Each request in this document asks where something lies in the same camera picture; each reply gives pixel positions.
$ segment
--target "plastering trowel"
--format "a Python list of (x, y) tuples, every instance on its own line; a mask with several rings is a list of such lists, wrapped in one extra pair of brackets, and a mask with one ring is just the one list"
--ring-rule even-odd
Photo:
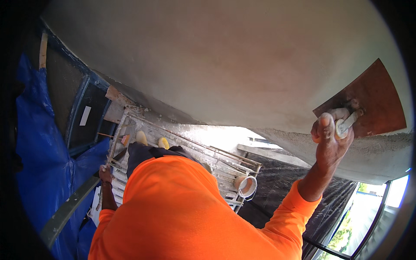
[(347, 108), (351, 114), (346, 120), (335, 122), (337, 139), (345, 138), (351, 126), (355, 138), (407, 127), (399, 95), (380, 59), (313, 113), (319, 117), (335, 108)]

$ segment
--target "concrete beam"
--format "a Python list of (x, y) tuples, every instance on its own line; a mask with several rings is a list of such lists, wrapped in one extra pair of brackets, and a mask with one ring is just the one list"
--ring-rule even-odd
[(284, 154), (278, 154), (272, 151), (267, 151), (267, 150), (263, 150), (263, 149), (259, 149), (259, 148), (255, 148), (255, 147), (250, 147), (250, 146), (246, 146), (246, 145), (242, 145), (239, 144), (237, 145), (237, 149), (240, 149), (242, 151), (246, 151), (252, 154), (257, 154), (272, 160), (277, 160), (277, 161), (281, 161), (283, 163), (287, 163), (290, 164), (292, 166), (296, 166), (296, 167), (302, 167), (305, 169), (310, 169), (311, 166), (307, 163), (305, 163), (304, 161), (302, 161), (301, 159), (294, 157), (294, 156), (289, 156), (289, 155), (284, 155)]

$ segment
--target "bucket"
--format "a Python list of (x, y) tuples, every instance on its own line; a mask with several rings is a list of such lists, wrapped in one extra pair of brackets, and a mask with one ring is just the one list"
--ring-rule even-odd
[(238, 195), (243, 198), (248, 198), (256, 192), (257, 180), (253, 176), (237, 177), (234, 181), (234, 187), (237, 189)]

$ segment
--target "wrist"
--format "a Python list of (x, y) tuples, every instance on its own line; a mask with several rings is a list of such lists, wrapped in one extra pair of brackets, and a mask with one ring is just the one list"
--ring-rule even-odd
[(316, 174), (321, 176), (333, 176), (335, 170), (337, 169), (337, 165), (330, 165), (330, 166), (321, 166), (318, 162), (316, 162), (310, 171), (314, 171)]
[(113, 188), (113, 185), (109, 181), (101, 180), (101, 186), (110, 186), (111, 188)]

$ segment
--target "rubber boot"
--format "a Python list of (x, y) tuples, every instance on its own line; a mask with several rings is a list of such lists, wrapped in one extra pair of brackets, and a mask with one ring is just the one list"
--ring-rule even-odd
[(142, 143), (142, 144), (147, 146), (146, 135), (144, 134), (144, 132), (142, 130), (137, 131), (137, 133), (136, 133), (136, 142)]
[(159, 141), (157, 142), (157, 145), (159, 148), (165, 148), (166, 150), (169, 149), (169, 143), (168, 140), (166, 140), (165, 137), (159, 138)]

